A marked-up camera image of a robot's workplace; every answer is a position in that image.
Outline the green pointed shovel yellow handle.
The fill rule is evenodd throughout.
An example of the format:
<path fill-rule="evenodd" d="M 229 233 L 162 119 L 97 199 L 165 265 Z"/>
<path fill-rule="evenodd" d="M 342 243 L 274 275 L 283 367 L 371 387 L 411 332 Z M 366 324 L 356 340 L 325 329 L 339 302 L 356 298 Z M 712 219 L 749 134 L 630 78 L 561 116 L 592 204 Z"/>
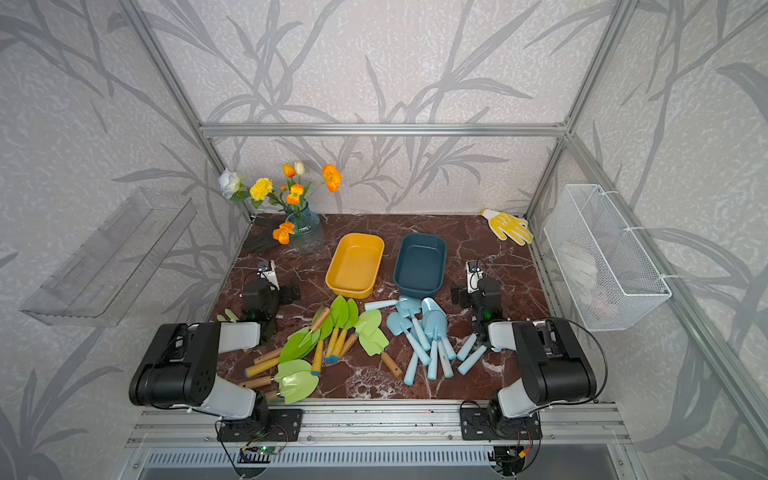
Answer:
<path fill-rule="evenodd" d="M 325 361 L 327 363 L 332 363 L 337 359 L 337 357 L 334 355 L 334 351 L 336 349 L 336 345 L 338 344 L 338 338 L 341 329 L 349 318 L 347 300 L 343 296 L 337 296 L 333 301 L 330 310 L 331 320 L 333 322 L 333 330 L 325 354 Z"/>

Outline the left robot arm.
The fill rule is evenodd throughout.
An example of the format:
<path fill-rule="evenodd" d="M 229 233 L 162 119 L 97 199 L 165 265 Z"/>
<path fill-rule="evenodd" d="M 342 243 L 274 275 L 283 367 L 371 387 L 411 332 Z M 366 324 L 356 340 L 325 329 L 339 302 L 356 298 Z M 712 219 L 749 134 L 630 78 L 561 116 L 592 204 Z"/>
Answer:
<path fill-rule="evenodd" d="M 217 375 L 220 354 L 254 348 L 261 336 L 254 320 L 163 324 L 129 383 L 129 400 L 136 406 L 266 424 L 264 396 Z"/>

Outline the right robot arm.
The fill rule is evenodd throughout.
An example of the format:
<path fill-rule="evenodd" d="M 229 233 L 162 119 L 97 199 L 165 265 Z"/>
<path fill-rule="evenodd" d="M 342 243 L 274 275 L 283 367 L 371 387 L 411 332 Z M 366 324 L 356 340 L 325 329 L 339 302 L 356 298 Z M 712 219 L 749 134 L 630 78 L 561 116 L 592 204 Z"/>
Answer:
<path fill-rule="evenodd" d="M 587 403 L 605 388 L 573 331 L 575 322 L 560 317 L 505 319 L 501 284 L 491 277 L 476 280 L 474 290 L 452 285 L 451 302 L 473 313 L 473 333 L 456 354 L 461 374 L 489 349 L 517 355 L 520 378 L 491 399 L 492 418 L 517 419 L 554 405 Z"/>

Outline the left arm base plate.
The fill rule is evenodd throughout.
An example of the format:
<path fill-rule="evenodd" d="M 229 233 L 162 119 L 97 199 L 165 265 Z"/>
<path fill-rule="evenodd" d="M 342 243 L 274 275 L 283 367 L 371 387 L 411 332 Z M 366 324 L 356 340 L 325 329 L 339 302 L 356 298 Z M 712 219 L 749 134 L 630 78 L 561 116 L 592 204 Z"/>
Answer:
<path fill-rule="evenodd" d="M 296 442 L 301 429 L 302 409 L 270 409 L 264 418 L 223 420 L 217 440 L 244 444 L 248 441 Z"/>

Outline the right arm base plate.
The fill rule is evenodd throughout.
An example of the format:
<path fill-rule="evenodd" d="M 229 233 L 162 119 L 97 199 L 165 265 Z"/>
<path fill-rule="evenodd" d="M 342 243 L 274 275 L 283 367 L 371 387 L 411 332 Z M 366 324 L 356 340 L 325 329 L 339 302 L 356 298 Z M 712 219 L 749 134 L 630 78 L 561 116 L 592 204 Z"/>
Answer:
<path fill-rule="evenodd" d="M 480 405 L 474 400 L 465 400 L 459 406 L 462 439 L 481 440 L 526 440 L 542 438 L 538 415 L 516 418 L 505 417 L 497 400 Z"/>

